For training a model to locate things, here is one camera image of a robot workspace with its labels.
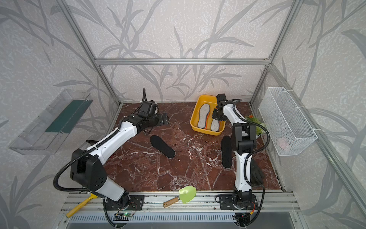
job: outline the green garden trowel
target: green garden trowel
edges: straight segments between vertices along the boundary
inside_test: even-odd
[[[168,206],[174,204],[175,202],[178,202],[179,200],[181,200],[185,204],[194,198],[194,196],[196,195],[197,189],[193,186],[185,186],[184,188],[180,189],[178,192],[179,192],[179,196],[177,196],[171,200],[168,200],[167,202],[164,202],[163,206],[168,207]]]

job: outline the red marble tabletop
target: red marble tabletop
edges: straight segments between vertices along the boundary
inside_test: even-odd
[[[139,104],[124,104],[117,122]],[[105,163],[111,179],[130,192],[174,191],[192,185],[197,190],[233,190],[236,159],[225,169],[221,164],[221,139],[231,135],[231,124],[219,136],[192,130],[190,118],[195,103],[159,103],[160,112],[169,116],[169,125],[154,127],[150,135],[140,132],[120,147]],[[243,116],[251,114],[248,103],[237,105]],[[150,136],[160,136],[176,155],[168,159],[151,146]],[[263,145],[261,138],[258,145]],[[253,156],[265,174],[266,189],[281,189],[265,150]]]

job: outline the yellow handle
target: yellow handle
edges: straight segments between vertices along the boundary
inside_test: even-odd
[[[168,200],[167,202],[164,202],[163,207],[168,207],[168,206],[170,206],[170,205],[172,205],[172,204],[174,204],[175,202],[178,202],[178,201],[179,201],[179,198],[175,197],[171,200]]]
[[[90,197],[86,200],[84,200],[83,202],[81,202],[79,205],[77,205],[76,207],[74,207],[74,209],[72,209],[71,211],[69,211],[66,214],[67,218],[70,218],[72,215],[74,215],[77,211],[79,211],[82,207],[84,207],[84,205],[86,205],[91,199],[95,199],[97,198],[96,195],[94,194],[90,194]]]

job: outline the leaf pattern wallpaper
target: leaf pattern wallpaper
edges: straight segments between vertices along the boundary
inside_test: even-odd
[[[67,0],[98,58],[267,58],[292,0]],[[249,101],[264,66],[103,66],[121,101]]]
[[[55,2],[0,2],[0,228],[51,228],[67,193],[52,178],[85,140],[100,140],[117,103]],[[21,155],[9,144],[61,93],[90,92],[88,110],[55,155]],[[61,183],[77,184],[65,175]]]
[[[365,21],[365,0],[304,1],[274,61],[364,188]],[[286,190],[295,192],[308,226],[366,228],[365,218],[317,144],[298,156],[278,157],[271,146],[269,151]]]

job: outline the clear acrylic shelf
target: clear acrylic shelf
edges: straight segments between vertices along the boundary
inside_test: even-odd
[[[24,155],[53,155],[90,106],[90,93],[65,89],[10,144],[9,148]]]

